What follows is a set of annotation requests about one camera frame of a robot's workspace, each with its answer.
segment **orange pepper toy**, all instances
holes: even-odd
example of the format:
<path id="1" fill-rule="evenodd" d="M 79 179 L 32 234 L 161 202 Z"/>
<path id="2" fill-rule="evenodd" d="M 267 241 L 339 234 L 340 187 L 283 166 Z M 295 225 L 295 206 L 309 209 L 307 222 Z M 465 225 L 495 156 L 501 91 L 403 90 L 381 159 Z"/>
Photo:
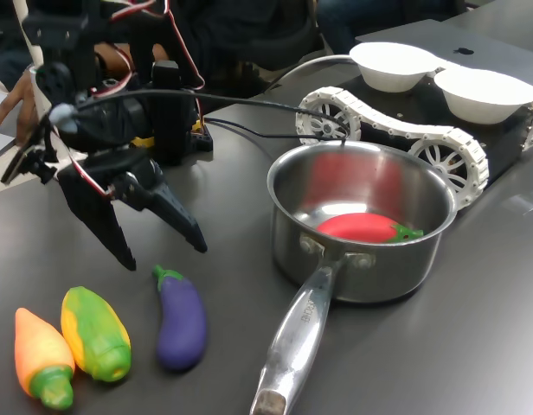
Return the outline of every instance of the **orange pepper toy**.
<path id="1" fill-rule="evenodd" d="M 26 309 L 15 314 L 15 364 L 29 396 L 59 411 L 73 404 L 73 354 L 61 333 Z"/>

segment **screw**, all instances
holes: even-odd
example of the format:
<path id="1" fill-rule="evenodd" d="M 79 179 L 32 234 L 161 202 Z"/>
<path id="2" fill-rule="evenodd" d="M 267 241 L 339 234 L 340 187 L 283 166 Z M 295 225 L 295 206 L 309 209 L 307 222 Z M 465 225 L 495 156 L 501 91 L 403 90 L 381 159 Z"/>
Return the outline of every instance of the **screw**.
<path id="1" fill-rule="evenodd" d="M 374 264 L 374 257 L 367 253 L 352 253 L 351 265 L 360 270 L 368 270 Z"/>
<path id="2" fill-rule="evenodd" d="M 299 244 L 301 245 L 301 249 L 305 253 L 315 253 L 317 251 L 317 244 L 314 240 L 309 238 L 308 236 L 302 236 L 299 240 Z"/>

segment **white paper bowl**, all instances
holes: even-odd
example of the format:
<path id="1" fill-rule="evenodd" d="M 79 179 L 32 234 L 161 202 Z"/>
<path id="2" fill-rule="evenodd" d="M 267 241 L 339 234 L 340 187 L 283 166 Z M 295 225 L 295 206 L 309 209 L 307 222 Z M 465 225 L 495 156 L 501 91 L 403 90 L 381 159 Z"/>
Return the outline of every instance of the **white paper bowl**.
<path id="1" fill-rule="evenodd" d="M 449 110 L 475 124 L 498 124 L 533 101 L 533 86 L 502 73 L 447 69 L 433 78 L 443 90 Z"/>
<path id="2" fill-rule="evenodd" d="M 367 85 L 385 93 L 404 93 L 424 75 L 435 71 L 440 60 L 426 50 L 400 43 L 366 42 L 350 51 Z"/>

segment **person's hand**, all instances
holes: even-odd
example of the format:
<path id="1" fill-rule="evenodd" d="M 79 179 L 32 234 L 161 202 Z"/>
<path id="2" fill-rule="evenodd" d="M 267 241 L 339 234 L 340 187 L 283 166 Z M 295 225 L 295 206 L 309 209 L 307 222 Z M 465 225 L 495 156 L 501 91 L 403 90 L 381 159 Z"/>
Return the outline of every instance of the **person's hand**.
<path id="1" fill-rule="evenodd" d="M 16 144 L 24 144 L 29 138 L 30 132 L 38 121 L 35 110 L 34 90 L 30 72 L 27 69 L 18 80 L 13 90 L 7 95 L 0 105 L 0 125 L 7 115 L 22 101 L 21 111 L 16 120 Z"/>

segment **robotic arm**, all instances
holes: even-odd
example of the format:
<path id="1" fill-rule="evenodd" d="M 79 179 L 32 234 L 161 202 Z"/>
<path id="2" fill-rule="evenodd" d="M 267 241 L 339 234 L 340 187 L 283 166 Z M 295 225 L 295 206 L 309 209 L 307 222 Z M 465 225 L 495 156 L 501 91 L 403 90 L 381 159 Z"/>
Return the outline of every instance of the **robotic arm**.
<path id="1" fill-rule="evenodd" d="M 153 136 L 155 154 L 161 161 L 177 164 L 190 152 L 211 151 L 212 140 L 204 128 L 201 133 L 192 131 L 197 113 L 191 97 L 169 99 L 168 105 L 164 98 L 106 102 L 67 120 L 64 113 L 72 105 L 91 102 L 123 87 L 179 89 L 195 82 L 186 62 L 182 69 L 173 62 L 154 65 L 154 44 L 164 45 L 167 53 L 179 48 L 173 32 L 175 23 L 170 24 L 166 15 L 168 0 L 164 1 L 141 3 L 139 10 L 122 1 L 29 3 L 22 28 L 29 41 L 42 49 L 44 63 L 36 69 L 35 80 L 53 108 L 2 178 L 2 182 L 10 183 L 18 174 L 33 173 L 44 184 L 50 181 L 56 169 L 48 163 L 56 162 L 56 157 L 49 135 L 57 129 L 67 147 L 88 154 L 83 162 L 73 160 L 56 174 L 69 208 L 131 271 L 136 269 L 136 261 L 117 222 L 113 200 L 138 211 L 151 210 L 197 251 L 207 251 L 196 220 L 171 192 L 158 164 L 147 149 L 134 148 L 131 141 Z M 138 75 L 120 86 L 103 88 L 93 48 L 100 42 L 113 43 L 119 36 L 131 45 Z"/>

